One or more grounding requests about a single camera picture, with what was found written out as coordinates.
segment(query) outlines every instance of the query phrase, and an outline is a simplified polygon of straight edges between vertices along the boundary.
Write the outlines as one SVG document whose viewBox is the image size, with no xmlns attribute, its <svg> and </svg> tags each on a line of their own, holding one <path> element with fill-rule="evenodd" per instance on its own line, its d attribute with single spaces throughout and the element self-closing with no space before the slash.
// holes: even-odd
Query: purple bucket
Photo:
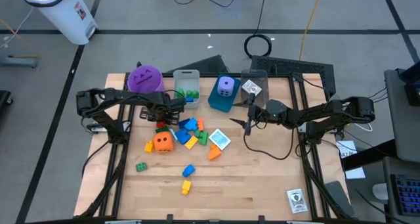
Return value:
<svg viewBox="0 0 420 224">
<path fill-rule="evenodd" d="M 130 91 L 136 93 L 151 93 L 165 90 L 162 73 L 154 66 L 139 66 L 133 70 L 127 81 Z"/>
</svg>

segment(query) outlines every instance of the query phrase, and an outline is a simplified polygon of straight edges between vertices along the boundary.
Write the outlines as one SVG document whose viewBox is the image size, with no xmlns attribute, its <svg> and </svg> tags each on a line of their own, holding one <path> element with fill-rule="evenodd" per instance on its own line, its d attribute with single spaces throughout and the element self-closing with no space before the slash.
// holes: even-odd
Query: yellow block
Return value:
<svg viewBox="0 0 420 224">
<path fill-rule="evenodd" d="M 196 145 L 196 142 L 198 141 L 197 137 L 192 136 L 191 139 L 185 144 L 185 147 L 188 149 L 191 149 L 194 145 Z"/>
<path fill-rule="evenodd" d="M 184 181 L 182 184 L 182 194 L 187 195 L 190 192 L 191 189 L 191 181 Z"/>
<path fill-rule="evenodd" d="M 153 152 L 153 141 L 149 141 L 146 143 L 146 146 L 144 147 L 144 151 Z"/>
</svg>

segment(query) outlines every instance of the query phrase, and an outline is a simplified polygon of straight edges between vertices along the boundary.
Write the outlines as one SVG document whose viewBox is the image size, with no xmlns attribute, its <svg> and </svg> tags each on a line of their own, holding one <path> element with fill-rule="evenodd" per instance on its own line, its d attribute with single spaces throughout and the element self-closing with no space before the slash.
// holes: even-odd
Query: black keyboard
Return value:
<svg viewBox="0 0 420 224">
<path fill-rule="evenodd" d="M 420 177 L 391 175 L 391 182 L 400 215 L 420 217 Z"/>
</svg>

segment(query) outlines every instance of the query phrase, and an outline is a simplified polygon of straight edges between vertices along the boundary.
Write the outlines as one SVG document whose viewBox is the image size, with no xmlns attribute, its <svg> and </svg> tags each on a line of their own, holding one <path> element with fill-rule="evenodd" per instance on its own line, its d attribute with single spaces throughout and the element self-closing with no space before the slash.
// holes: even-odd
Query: wooden tabletop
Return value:
<svg viewBox="0 0 420 224">
<path fill-rule="evenodd" d="M 125 74 L 109 74 L 106 87 L 122 89 Z M 305 79 L 322 86 L 318 74 L 306 74 Z M 215 84 L 215 78 L 200 78 L 200 105 L 197 109 L 186 109 L 180 118 L 202 117 L 204 128 L 210 133 L 220 129 L 232 142 L 222 155 L 213 161 L 207 159 L 211 141 L 207 146 L 196 144 L 191 150 L 176 142 L 175 151 L 166 154 L 144 151 L 147 141 L 155 134 L 156 123 L 141 120 L 140 107 L 135 109 L 131 138 L 125 166 L 125 176 L 118 211 L 119 219 L 166 219 L 173 214 L 174 219 L 223 219 L 256 220 L 265 215 L 267 220 L 310 220 L 310 212 L 292 214 L 286 195 L 287 190 L 302 189 L 308 205 L 305 177 L 301 159 L 294 149 L 297 145 L 295 132 L 293 150 L 285 160 L 279 161 L 265 154 L 247 150 L 243 143 L 243 129 L 229 118 L 247 119 L 247 109 L 233 107 L 226 114 L 210 108 L 208 96 Z M 173 79 L 165 78 L 165 88 L 173 88 Z M 270 98 L 292 107 L 288 79 L 270 78 L 268 82 Z M 298 101 L 299 86 L 296 83 Z M 309 106 L 325 102 L 324 92 L 305 83 Z M 111 117 L 117 117 L 118 106 L 107 110 Z M 324 139 L 335 143 L 332 135 Z M 105 143 L 105 133 L 92 139 L 90 153 Z M 266 129 L 254 128 L 247 137 L 250 147 L 265 150 L 275 156 L 285 156 L 291 144 L 291 130 L 282 126 L 267 125 Z M 107 146 L 88 163 L 82 180 L 75 215 L 84 212 L 96 198 L 104 185 L 111 146 Z M 318 153 L 324 175 L 324 182 L 340 181 L 347 192 L 345 175 L 337 148 L 327 143 L 318 145 Z M 148 169 L 136 172 L 136 164 L 146 162 Z M 185 178 L 184 168 L 192 164 L 196 171 L 187 179 L 192 181 L 190 194 L 181 194 Z M 318 216 L 322 207 L 318 189 L 313 185 Z M 111 213 L 114 189 L 110 191 L 107 213 Z"/>
</svg>

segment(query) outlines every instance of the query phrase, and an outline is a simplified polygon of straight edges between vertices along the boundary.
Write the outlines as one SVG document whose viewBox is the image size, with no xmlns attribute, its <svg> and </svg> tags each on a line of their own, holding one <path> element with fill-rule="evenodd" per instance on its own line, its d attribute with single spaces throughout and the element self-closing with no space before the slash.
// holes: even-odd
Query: green lego brick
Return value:
<svg viewBox="0 0 420 224">
<path fill-rule="evenodd" d="M 209 136 L 209 133 L 208 132 L 202 131 L 200 133 L 200 137 L 198 139 L 198 143 L 201 144 L 201 145 L 207 145 L 207 138 L 208 138 L 208 136 Z"/>
<path fill-rule="evenodd" d="M 168 128 L 167 125 L 156 129 L 156 133 L 161 133 L 161 132 L 164 132 L 164 131 L 169 131 L 169 128 Z"/>
<path fill-rule="evenodd" d="M 141 163 L 136 165 L 137 172 L 144 171 L 145 169 L 147 169 L 146 162 L 141 162 Z"/>
<path fill-rule="evenodd" d="M 185 93 L 183 89 L 178 89 L 177 91 L 182 95 L 182 97 L 185 97 Z"/>
<path fill-rule="evenodd" d="M 198 91 L 197 90 L 193 90 L 191 96 L 195 99 L 198 99 Z"/>
</svg>

